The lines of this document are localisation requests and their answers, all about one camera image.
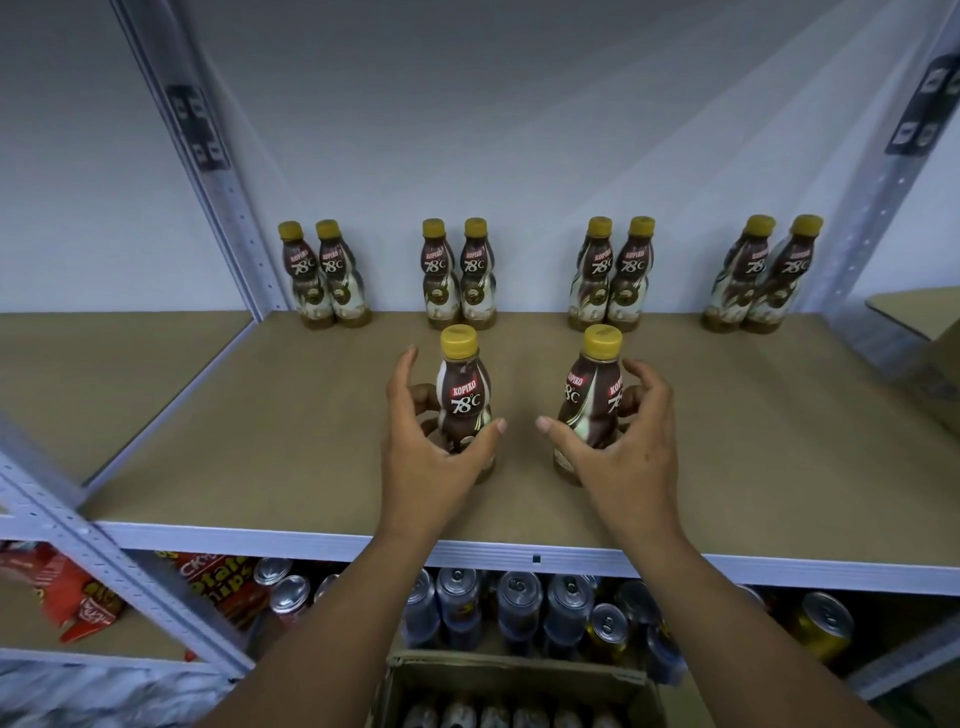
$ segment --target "red snack bag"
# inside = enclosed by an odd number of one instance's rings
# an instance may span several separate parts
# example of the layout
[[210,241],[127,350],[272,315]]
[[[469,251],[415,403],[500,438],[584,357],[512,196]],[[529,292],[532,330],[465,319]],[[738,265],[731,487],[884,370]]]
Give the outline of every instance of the red snack bag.
[[33,585],[57,550],[43,541],[0,542],[0,574]]
[[61,553],[47,563],[34,582],[43,614],[57,627],[69,625],[61,635],[70,643],[113,624],[124,601]]

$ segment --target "open cardboard box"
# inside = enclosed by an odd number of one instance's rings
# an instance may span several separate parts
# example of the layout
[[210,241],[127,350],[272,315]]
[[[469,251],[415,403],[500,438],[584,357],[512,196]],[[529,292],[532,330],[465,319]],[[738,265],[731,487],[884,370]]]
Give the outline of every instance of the open cardboard box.
[[548,709],[562,697],[586,707],[587,720],[590,706],[612,707],[623,728],[713,728],[689,675],[678,688],[665,688],[628,667],[514,657],[504,654],[502,642],[487,634],[491,631],[485,631],[476,652],[403,649],[397,641],[369,728],[402,725],[407,710],[429,692],[441,698],[465,694],[478,710],[494,696],[510,706],[534,696]]
[[879,294],[867,306],[931,342],[900,383],[960,437],[960,286]]

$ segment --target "white wall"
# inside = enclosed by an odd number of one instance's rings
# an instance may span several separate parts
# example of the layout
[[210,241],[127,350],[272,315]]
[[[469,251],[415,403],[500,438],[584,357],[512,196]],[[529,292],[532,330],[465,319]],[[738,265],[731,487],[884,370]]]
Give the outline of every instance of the white wall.
[[649,308],[699,309],[749,214],[778,236],[798,212],[829,220],[946,6],[188,3],[267,238],[336,217],[374,307],[399,310],[422,305],[424,217],[455,250],[487,217],[501,307],[563,310],[596,214],[617,245],[657,217]]
[[0,311],[243,307],[109,3],[0,3]]

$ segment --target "drink can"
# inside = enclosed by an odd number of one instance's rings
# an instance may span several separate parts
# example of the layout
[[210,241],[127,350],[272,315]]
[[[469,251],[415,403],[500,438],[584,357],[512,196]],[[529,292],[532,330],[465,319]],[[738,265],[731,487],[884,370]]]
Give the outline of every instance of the drink can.
[[450,649],[460,652],[472,652],[483,637],[483,621],[480,613],[474,611],[472,622],[446,622],[446,643]]
[[746,584],[737,584],[738,589],[742,590],[743,593],[750,598],[750,600],[756,604],[764,612],[768,612],[766,600],[760,596],[759,592],[753,587],[748,587]]
[[477,712],[465,697],[455,697],[446,704],[440,728],[477,728]]
[[597,604],[587,623],[589,654],[594,662],[619,664],[627,650],[630,623],[612,604]]
[[261,587],[272,589],[281,579],[290,575],[293,567],[293,559],[267,556],[256,562],[256,566],[253,568],[253,581]]
[[496,589],[497,624],[508,641],[533,639],[540,625],[543,588],[531,571],[507,571]]
[[319,599],[327,589],[333,586],[333,582],[335,582],[339,576],[339,573],[331,573],[326,579],[320,582],[320,586],[317,587],[317,591],[313,593],[313,601],[310,603],[316,604],[317,599]]
[[664,624],[647,626],[647,676],[655,683],[678,686],[686,661]]
[[581,574],[559,573],[547,588],[543,631],[558,644],[576,644],[584,636],[593,609],[593,589]]
[[285,576],[274,586],[270,594],[270,608],[280,621],[292,625],[306,609],[310,596],[310,582],[303,576]]
[[646,629],[648,624],[660,622],[660,607],[640,579],[623,582],[613,596],[613,603],[630,622],[631,629]]
[[479,597],[480,577],[476,569],[440,569],[438,572],[437,598],[447,625],[472,625],[479,619]]
[[809,592],[794,613],[789,632],[820,662],[827,663],[853,639],[853,617],[833,596]]
[[440,612],[437,610],[436,588],[429,571],[421,569],[407,605],[403,608],[400,632],[408,647],[433,643],[440,631]]

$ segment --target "shelf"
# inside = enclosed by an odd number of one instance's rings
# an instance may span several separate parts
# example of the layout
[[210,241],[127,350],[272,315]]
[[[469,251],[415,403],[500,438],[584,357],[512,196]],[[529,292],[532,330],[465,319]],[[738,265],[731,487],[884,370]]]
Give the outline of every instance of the shelf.
[[960,319],[960,286],[880,293],[867,306],[932,341]]
[[0,314],[0,411],[84,483],[250,319],[246,311]]
[[0,657],[62,664],[97,664],[212,672],[183,660],[184,647],[128,606],[107,629],[70,644],[40,612],[30,587],[0,585]]
[[[413,380],[432,381],[439,336],[420,314],[320,332],[272,315],[82,511],[122,547],[351,559],[376,525],[384,384],[411,342]],[[633,573],[533,425],[580,342],[556,314],[480,333],[510,430],[428,563]],[[624,354],[674,385],[684,527],[731,579],[960,594],[960,444],[818,317],[724,336],[648,315]]]

